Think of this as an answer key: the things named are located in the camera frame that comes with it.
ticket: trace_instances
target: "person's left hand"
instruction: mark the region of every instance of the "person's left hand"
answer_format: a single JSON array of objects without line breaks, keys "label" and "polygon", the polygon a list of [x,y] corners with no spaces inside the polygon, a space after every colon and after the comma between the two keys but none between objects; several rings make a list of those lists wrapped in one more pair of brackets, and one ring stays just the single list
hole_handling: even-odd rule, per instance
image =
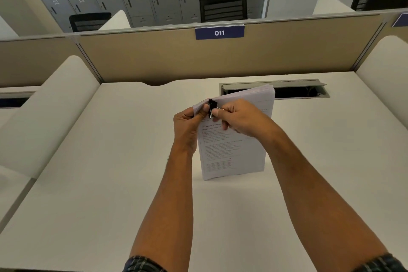
[{"label": "person's left hand", "polygon": [[191,154],[196,151],[198,125],[208,114],[209,110],[210,106],[204,104],[195,117],[193,117],[194,111],[192,107],[174,116],[174,147],[187,150]]}]

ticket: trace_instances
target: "forearm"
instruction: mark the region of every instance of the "forearm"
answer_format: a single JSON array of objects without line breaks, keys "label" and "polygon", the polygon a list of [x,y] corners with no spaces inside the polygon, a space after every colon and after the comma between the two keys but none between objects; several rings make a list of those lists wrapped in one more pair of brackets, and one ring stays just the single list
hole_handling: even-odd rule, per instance
[{"label": "forearm", "polygon": [[130,256],[146,256],[169,272],[186,272],[193,239],[192,154],[173,146],[159,189]]},{"label": "forearm", "polygon": [[259,140],[271,158],[296,233],[318,272],[349,272],[387,252],[283,130],[273,123]]}]

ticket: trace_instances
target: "person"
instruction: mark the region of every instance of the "person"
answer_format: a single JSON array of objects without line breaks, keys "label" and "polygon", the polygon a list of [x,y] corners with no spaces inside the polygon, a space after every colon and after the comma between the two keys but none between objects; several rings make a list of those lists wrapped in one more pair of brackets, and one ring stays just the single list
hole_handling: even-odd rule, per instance
[{"label": "person", "polygon": [[[205,104],[174,116],[174,143],[160,186],[133,243],[124,272],[187,272],[193,239],[191,161]],[[222,128],[255,137],[268,153],[295,231],[318,272],[400,272],[402,264],[314,169],[286,133],[239,99],[213,109]]]}]

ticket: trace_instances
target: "desk surface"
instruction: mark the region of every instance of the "desk surface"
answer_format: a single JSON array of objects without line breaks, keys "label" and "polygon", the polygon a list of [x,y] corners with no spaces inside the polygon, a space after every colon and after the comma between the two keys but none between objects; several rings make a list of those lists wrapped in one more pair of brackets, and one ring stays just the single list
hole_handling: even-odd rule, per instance
[{"label": "desk surface", "polygon": [[[17,110],[18,109],[0,109],[0,127],[7,122]],[[0,166],[0,222],[29,181],[29,177]]]},{"label": "desk surface", "polygon": [[[273,119],[408,264],[408,131],[353,72],[102,84],[0,234],[2,268],[117,272],[156,193],[172,117],[219,83],[319,78],[327,99],[276,100]],[[265,172],[203,181],[193,157],[190,270],[315,271]]]}]

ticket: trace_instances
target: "person's right arm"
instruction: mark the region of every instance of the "person's right arm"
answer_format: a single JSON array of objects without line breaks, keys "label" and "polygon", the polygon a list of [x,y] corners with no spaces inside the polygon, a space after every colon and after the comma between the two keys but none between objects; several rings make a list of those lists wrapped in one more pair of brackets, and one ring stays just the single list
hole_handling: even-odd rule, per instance
[{"label": "person's right arm", "polygon": [[212,114],[222,119],[224,129],[253,136],[263,145],[296,233],[318,272],[351,272],[387,253],[374,232],[267,115],[242,99]]}]

